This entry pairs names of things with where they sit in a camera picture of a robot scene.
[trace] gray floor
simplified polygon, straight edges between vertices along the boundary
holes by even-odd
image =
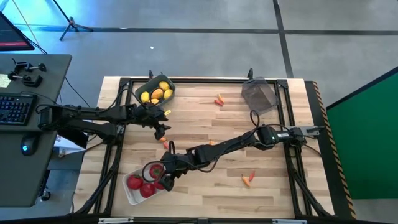
[[[93,27],[277,29],[272,0],[58,0],[77,23]],[[51,0],[16,0],[29,24],[65,26]],[[396,0],[279,0],[284,28],[290,30],[398,30]],[[12,1],[3,13],[23,24]],[[72,54],[68,79],[94,106],[105,75],[286,77],[278,34],[182,34],[34,32],[50,54]],[[295,78],[318,82],[329,105],[398,66],[398,35],[286,35]],[[63,102],[81,105],[71,89]],[[77,174],[67,183],[58,175],[54,201],[32,208],[0,210],[0,219],[69,212]],[[359,219],[398,223],[396,200],[355,200]]]

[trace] green panel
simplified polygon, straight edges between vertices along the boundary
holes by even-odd
[[[398,73],[327,113],[352,198],[398,198]]]

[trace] sticky note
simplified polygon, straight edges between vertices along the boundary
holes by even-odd
[[[8,79],[8,75],[0,74],[0,88],[7,88],[11,80]]]

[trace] red tomato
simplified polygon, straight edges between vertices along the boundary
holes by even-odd
[[[156,181],[154,182],[154,185],[155,185],[155,187],[156,187],[157,189],[159,189],[159,190],[164,190],[163,185],[160,184],[158,180],[156,180]]]
[[[127,179],[127,186],[133,190],[138,190],[142,186],[143,183],[144,183],[144,181],[139,176],[131,175]]]
[[[154,195],[156,192],[156,188],[153,184],[143,184],[139,189],[139,193],[144,198],[149,198],[150,196]]]
[[[163,173],[163,166],[160,164],[155,164],[150,167],[149,174],[152,178],[157,178]]]

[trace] butcher block tabletop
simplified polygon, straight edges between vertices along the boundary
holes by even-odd
[[[98,100],[100,108],[106,108],[114,101],[119,80],[120,77],[104,77]],[[313,125],[304,80],[287,81],[296,125]],[[134,83],[134,91],[142,84]],[[168,141],[174,141],[177,153],[185,154],[185,149],[209,144],[210,140],[219,143],[235,138],[254,128],[250,121],[249,106],[241,97],[241,84],[175,83],[175,87],[175,97],[164,105],[164,110],[172,111],[167,115],[169,121],[165,122],[172,129],[166,131],[165,137]],[[222,95],[224,106],[214,103],[217,94]],[[282,90],[280,94],[284,117],[287,120]],[[125,95],[124,92],[122,104],[125,102]],[[134,97],[131,103],[137,103]],[[261,122],[279,123],[277,108],[261,115]],[[307,141],[309,146],[319,151],[317,140]],[[90,141],[87,147],[100,142],[101,139],[96,138]],[[81,208],[98,186],[105,149],[105,145],[100,145],[84,156],[73,199],[75,210]],[[267,151],[247,147],[224,155],[211,173],[189,171],[187,175],[175,179],[171,192],[165,191],[138,205],[130,205],[122,177],[143,167],[147,162],[160,159],[164,152],[163,144],[155,140],[154,129],[127,126],[112,216],[294,218],[282,144],[277,144]],[[311,149],[303,147],[302,159],[308,188],[323,208],[333,214],[321,157]],[[242,182],[241,175],[249,176],[252,171],[256,171],[256,176],[249,188]],[[101,211],[106,205],[108,190],[108,187],[104,190]],[[297,193],[301,211],[305,213],[302,193],[300,190]]]

